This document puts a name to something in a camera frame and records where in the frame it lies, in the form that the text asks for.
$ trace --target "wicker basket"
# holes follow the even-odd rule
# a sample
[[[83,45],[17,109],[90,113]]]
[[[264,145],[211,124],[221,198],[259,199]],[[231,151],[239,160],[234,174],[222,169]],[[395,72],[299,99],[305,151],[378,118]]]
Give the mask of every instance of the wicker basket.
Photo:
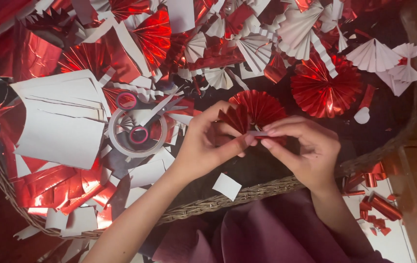
[[[412,28],[408,28],[414,25],[408,26],[405,24],[404,26],[409,32],[409,39],[410,43],[417,44],[417,36],[412,36],[411,32],[415,32]],[[400,133],[394,137],[393,139],[389,140],[383,147],[376,149],[373,152],[364,154],[355,158],[353,160],[346,161],[342,163],[337,170],[338,174],[341,175],[349,175],[350,173],[356,171],[357,169],[362,169],[368,167],[369,165],[373,165],[381,160],[384,156],[393,152],[399,146],[403,145],[405,140],[409,137],[410,133],[412,132],[414,126],[417,123],[417,83],[415,85],[414,90],[414,109],[410,120],[407,126],[400,131]],[[163,214],[161,219],[159,220],[158,224],[163,224],[167,222],[171,222],[177,219],[184,219],[188,218],[192,215],[198,215],[205,212],[211,212],[218,210],[223,207],[234,206],[238,204],[247,203],[253,200],[258,200],[264,197],[274,196],[277,194],[287,193],[293,191],[298,188],[303,188],[304,186],[296,180],[294,176],[286,177],[280,180],[270,181],[268,183],[259,184],[253,187],[247,187],[241,189],[239,194],[237,195],[234,202],[229,200],[227,197],[223,195],[211,197],[205,200],[199,200],[190,204],[182,205],[179,207],[172,208]],[[39,216],[31,215],[27,213],[25,208],[19,208],[15,202],[15,192],[13,186],[7,180],[7,176],[5,171],[2,168],[2,164],[0,161],[0,188],[6,194],[6,199],[8,199],[14,208],[29,222],[29,224],[37,227],[38,229],[42,230],[44,233],[52,236],[59,236],[60,231],[55,229],[45,229],[44,224],[45,220]],[[74,238],[98,238],[102,230],[96,230],[92,232],[83,232],[81,236],[76,236]]]

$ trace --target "maroon cloth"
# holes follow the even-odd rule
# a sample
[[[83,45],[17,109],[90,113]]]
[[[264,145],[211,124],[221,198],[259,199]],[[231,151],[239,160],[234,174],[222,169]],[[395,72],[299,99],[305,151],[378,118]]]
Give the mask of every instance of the maroon cloth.
[[[391,263],[375,251],[348,257],[317,217],[307,190],[254,201],[227,212],[215,231],[198,217],[178,220],[154,261],[162,263]]]

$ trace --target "right hand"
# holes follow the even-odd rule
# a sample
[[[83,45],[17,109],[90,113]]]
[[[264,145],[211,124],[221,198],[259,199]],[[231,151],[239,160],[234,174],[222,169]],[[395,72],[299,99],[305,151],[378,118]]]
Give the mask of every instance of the right hand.
[[[263,127],[270,137],[294,136],[301,144],[300,155],[293,154],[273,140],[262,145],[286,165],[311,192],[337,187],[334,167],[340,151],[338,135],[300,116],[291,116]]]

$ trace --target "white paper heart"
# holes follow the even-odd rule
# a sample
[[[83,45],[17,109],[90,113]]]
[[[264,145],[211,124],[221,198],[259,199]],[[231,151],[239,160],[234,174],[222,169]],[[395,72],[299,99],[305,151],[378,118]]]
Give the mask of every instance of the white paper heart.
[[[369,121],[369,108],[361,108],[354,116],[355,120],[359,124],[365,124]]]

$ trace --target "scissor handle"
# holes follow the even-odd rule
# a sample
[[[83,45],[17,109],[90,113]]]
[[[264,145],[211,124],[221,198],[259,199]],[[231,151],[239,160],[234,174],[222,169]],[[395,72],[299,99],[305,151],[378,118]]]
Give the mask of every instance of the scissor handle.
[[[124,106],[121,102],[121,99],[123,99],[124,97],[131,97],[131,99],[134,101],[134,104]],[[116,105],[118,106],[119,109],[123,111],[130,111],[133,108],[135,108],[135,106],[137,105],[137,97],[135,97],[134,93],[130,91],[122,91],[116,97]]]
[[[139,131],[144,131],[145,132],[145,137],[143,139],[139,139],[139,138],[136,137],[135,133],[139,132]],[[145,141],[147,141],[148,138],[149,138],[149,130],[145,127],[140,126],[140,125],[132,128],[129,132],[129,139],[130,139],[131,142],[133,142],[135,144],[142,144]]]

